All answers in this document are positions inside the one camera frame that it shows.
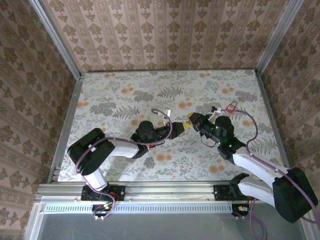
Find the patterned wallpaper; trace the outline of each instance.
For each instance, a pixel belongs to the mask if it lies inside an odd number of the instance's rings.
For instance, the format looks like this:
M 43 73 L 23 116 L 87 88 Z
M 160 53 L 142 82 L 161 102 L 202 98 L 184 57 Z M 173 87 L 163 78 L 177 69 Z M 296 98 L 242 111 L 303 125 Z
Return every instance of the patterned wallpaper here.
M 288 0 L 43 0 L 81 72 L 254 69 Z
M 304 1 L 263 79 L 291 166 L 305 171 L 320 199 L 319 0 Z
M 28 1 L 0 1 L 0 239 L 22 239 L 75 79 Z

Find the table surface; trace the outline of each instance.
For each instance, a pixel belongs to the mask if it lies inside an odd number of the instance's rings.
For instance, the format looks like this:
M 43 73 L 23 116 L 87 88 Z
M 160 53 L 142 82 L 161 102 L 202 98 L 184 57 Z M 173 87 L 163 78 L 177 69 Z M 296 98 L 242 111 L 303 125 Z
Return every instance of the table surface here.
M 187 122 L 188 113 L 207 114 L 212 106 L 226 108 L 232 101 L 258 124 L 251 151 L 283 165 L 254 70 L 87 73 L 66 150 L 94 128 L 129 139 L 143 120 L 163 126 L 162 117 L 153 114 L 152 108 L 170 108 L 173 122 Z M 224 115 L 231 118 L 234 134 L 242 142 L 255 135 L 255 126 L 246 115 Z M 203 142 L 213 144 L 205 137 Z M 58 181 L 83 181 L 74 167 L 65 152 Z M 202 144 L 193 129 L 138 159 L 108 157 L 100 168 L 108 181 L 219 181 L 246 172 L 223 160 L 216 147 Z

